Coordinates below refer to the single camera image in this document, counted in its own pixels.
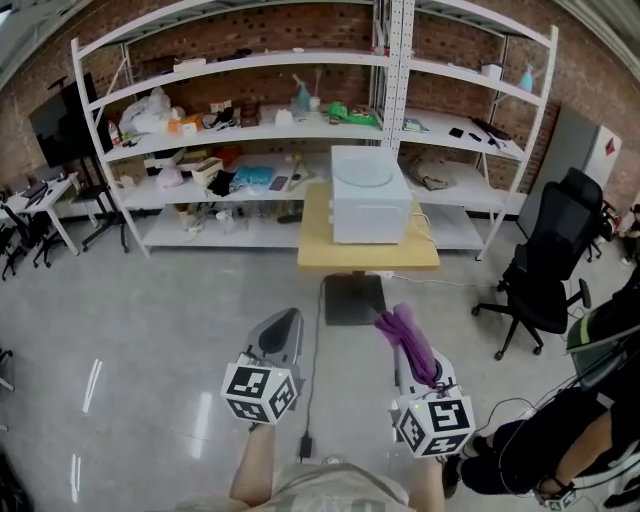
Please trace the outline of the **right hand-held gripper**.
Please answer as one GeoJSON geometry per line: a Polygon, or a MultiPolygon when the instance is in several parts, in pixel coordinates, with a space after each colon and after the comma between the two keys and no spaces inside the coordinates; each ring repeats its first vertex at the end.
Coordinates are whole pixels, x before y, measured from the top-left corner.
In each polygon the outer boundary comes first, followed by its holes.
{"type": "Polygon", "coordinates": [[[464,395],[451,362],[433,351],[436,383],[414,376],[401,348],[394,350],[394,382],[399,396],[391,402],[395,439],[415,458],[446,457],[459,453],[474,433],[471,398],[464,395]]]}

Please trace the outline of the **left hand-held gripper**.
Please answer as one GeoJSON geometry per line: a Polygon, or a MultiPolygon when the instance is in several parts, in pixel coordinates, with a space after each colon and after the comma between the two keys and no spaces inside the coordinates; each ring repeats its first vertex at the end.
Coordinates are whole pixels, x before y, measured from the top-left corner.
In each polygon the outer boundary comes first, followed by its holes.
{"type": "Polygon", "coordinates": [[[227,365],[220,395],[239,420],[275,425],[293,408],[304,380],[297,358],[304,316],[294,308],[272,314],[248,334],[237,359],[227,365]]]}

